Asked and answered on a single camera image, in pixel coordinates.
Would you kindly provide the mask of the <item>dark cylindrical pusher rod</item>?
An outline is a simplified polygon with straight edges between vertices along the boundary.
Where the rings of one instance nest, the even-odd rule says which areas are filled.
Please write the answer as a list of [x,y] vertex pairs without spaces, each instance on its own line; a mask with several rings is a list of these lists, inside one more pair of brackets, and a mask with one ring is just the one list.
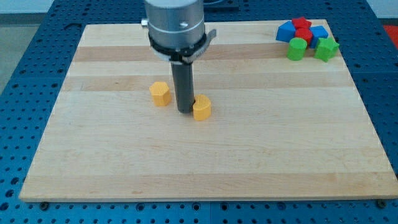
[[191,64],[171,64],[172,76],[175,88],[177,109],[181,113],[191,113],[193,111],[194,87],[193,72]]

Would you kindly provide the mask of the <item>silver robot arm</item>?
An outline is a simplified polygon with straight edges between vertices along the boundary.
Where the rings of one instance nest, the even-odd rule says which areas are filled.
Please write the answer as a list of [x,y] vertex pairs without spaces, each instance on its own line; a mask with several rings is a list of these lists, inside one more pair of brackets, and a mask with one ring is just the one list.
[[177,109],[193,111],[192,64],[216,37],[206,32],[204,3],[201,0],[144,0],[150,46],[162,60],[170,62]]

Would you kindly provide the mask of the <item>black pusher mount ring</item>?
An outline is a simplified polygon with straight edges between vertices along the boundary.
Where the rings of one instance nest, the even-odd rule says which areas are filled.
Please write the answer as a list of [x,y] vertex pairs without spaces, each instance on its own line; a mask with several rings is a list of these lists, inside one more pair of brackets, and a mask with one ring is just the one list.
[[211,41],[217,36],[217,30],[212,29],[195,44],[186,48],[167,48],[159,45],[149,34],[149,42],[155,55],[164,61],[177,65],[191,64],[200,58],[210,46]]

